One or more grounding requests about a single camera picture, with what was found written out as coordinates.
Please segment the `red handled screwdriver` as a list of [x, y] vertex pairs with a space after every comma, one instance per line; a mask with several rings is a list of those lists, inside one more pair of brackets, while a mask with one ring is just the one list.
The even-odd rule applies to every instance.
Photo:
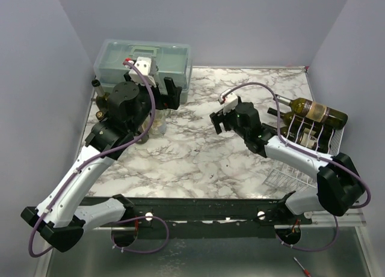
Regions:
[[312, 277], [311, 274], [310, 274], [310, 272], [309, 272], [307, 269], [304, 268], [304, 266], [298, 261], [297, 258], [294, 257], [293, 259], [294, 259], [294, 261], [299, 265], [299, 267], [302, 269], [302, 271], [303, 271], [303, 273], [304, 273], [304, 275], [305, 275], [306, 277]]

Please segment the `translucent green storage box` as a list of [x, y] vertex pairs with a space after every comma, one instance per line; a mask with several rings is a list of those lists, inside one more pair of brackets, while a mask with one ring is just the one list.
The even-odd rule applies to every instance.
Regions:
[[153, 58], [158, 68], [156, 81], [166, 92], [164, 78], [172, 78], [175, 86], [181, 87], [180, 103], [186, 103], [192, 71], [191, 47], [187, 44], [161, 43], [132, 40], [105, 40], [94, 63], [94, 74], [103, 89], [111, 92], [123, 82], [128, 71], [123, 65], [127, 58]]

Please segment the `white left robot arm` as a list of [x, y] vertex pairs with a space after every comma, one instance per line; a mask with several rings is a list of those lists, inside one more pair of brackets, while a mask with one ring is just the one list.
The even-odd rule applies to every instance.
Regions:
[[[83, 234], [101, 225], [117, 222], [129, 225], [133, 207], [128, 199], [115, 195], [97, 205], [82, 206], [81, 201], [95, 181], [131, 145], [139, 142], [150, 130], [157, 110], [177, 110], [181, 87], [165, 77], [165, 91], [159, 84], [140, 84], [128, 76], [111, 93], [103, 90], [99, 80], [92, 80], [97, 97], [98, 122], [85, 139], [79, 155], [57, 187], [35, 207], [25, 207], [21, 217], [32, 227], [28, 250], [32, 249], [36, 233], [51, 248], [66, 252], [73, 248]], [[146, 119], [150, 123], [143, 127]]]

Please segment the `tall clear glass bottle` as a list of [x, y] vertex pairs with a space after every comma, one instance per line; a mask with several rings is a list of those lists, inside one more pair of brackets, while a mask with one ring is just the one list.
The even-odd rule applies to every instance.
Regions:
[[166, 124], [166, 109], [165, 106], [162, 104], [162, 96], [167, 95], [167, 89], [165, 86], [164, 81], [161, 80], [161, 77], [159, 76], [159, 73], [156, 73], [154, 75], [155, 81], [156, 81], [156, 88], [154, 89], [154, 96], [156, 100], [156, 114], [154, 123], [152, 126], [153, 134], [156, 136], [164, 135], [167, 130], [167, 124]]

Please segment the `wine bottle on rack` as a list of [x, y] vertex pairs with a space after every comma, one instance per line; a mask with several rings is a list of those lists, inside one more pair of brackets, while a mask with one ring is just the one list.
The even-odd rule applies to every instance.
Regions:
[[[273, 116], [278, 116], [278, 112], [276, 109], [268, 108], [267, 113]], [[293, 112], [280, 112], [280, 118], [284, 122], [285, 125], [293, 125], [293, 126], [300, 126], [302, 119], [298, 116], [296, 116]]]
[[290, 107], [295, 115], [331, 126], [336, 130], [343, 129], [348, 121], [346, 113], [303, 97], [292, 100], [276, 94], [276, 100]]

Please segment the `clear flat liquor bottle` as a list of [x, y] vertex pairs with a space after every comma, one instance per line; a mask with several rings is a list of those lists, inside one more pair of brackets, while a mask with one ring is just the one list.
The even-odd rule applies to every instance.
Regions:
[[108, 118], [108, 112], [107, 111], [97, 111], [95, 116], [96, 116], [96, 119], [98, 121], [103, 121], [103, 120], [106, 120]]

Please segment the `green wine bottle silver neck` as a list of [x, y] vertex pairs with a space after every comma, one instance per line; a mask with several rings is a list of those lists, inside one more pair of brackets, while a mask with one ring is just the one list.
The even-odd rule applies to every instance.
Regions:
[[91, 85], [93, 86], [96, 93], [96, 98], [95, 98], [96, 106], [99, 108], [100, 111], [106, 111], [108, 109], [107, 99], [108, 99], [109, 93], [104, 91], [98, 79], [93, 79], [91, 81]]

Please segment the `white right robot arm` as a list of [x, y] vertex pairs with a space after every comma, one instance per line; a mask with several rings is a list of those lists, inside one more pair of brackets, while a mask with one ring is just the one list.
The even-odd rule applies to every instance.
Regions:
[[292, 192], [277, 208], [277, 218], [290, 224], [305, 212], [327, 211], [343, 216], [364, 194], [365, 187], [349, 156], [319, 153], [288, 141], [278, 130], [260, 122], [252, 103], [240, 102], [210, 115], [217, 134], [223, 130], [239, 135], [254, 154], [278, 160], [316, 180], [316, 187]]

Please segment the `small clear black-capped bottle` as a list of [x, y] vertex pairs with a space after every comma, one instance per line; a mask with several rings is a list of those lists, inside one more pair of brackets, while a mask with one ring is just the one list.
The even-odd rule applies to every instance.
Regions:
[[149, 133], [153, 136], [164, 135], [167, 130], [166, 116], [164, 110], [156, 110], [153, 124]]

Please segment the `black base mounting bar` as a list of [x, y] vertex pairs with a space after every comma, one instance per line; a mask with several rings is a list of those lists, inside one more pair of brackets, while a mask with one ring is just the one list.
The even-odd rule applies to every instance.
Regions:
[[114, 199], [127, 208], [123, 219], [151, 213], [166, 221], [172, 239], [268, 239], [275, 236], [275, 226], [312, 223], [304, 215], [292, 215], [278, 199], [127, 198], [121, 194]]

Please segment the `top wine bottle on rack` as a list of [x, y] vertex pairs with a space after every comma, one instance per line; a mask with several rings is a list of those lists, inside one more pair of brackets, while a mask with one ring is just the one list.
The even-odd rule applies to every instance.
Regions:
[[276, 100], [290, 107], [295, 115], [331, 126], [336, 130], [343, 129], [348, 121], [346, 113], [303, 97], [292, 100], [276, 94]]

